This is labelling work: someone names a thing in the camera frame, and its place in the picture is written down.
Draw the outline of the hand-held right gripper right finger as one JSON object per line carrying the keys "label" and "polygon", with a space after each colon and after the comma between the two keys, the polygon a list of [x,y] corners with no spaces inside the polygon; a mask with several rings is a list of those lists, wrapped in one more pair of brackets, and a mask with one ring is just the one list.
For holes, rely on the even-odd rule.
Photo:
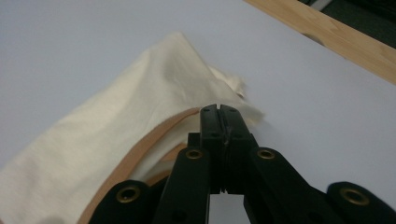
{"label": "hand-held right gripper right finger", "polygon": [[225,135],[223,186],[227,193],[243,193],[248,168],[248,152],[256,142],[237,109],[222,105],[220,114]]}

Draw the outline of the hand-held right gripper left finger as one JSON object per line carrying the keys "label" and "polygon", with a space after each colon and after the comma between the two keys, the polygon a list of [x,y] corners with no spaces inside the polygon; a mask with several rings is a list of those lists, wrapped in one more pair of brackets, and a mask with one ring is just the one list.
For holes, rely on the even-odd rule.
{"label": "hand-held right gripper left finger", "polygon": [[200,132],[188,134],[188,146],[204,149],[210,158],[210,184],[212,193],[221,193],[223,130],[216,105],[200,110]]}

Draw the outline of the cream baby bodysuit brown trim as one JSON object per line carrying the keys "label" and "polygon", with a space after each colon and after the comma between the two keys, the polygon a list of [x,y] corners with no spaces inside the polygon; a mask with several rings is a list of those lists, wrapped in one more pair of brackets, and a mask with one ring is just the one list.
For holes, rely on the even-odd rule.
{"label": "cream baby bodysuit brown trim", "polygon": [[168,35],[0,169],[0,224],[88,224],[117,183],[167,175],[213,104],[248,125],[262,118],[240,77],[207,65],[183,34]]}

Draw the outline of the light blue mat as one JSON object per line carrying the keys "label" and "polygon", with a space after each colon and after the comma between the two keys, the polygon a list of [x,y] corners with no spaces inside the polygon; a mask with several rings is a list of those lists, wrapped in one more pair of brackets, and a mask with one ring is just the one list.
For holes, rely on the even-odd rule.
{"label": "light blue mat", "polygon": [[242,0],[0,0],[0,169],[173,33],[241,78],[255,138],[311,186],[396,209],[396,86]]}

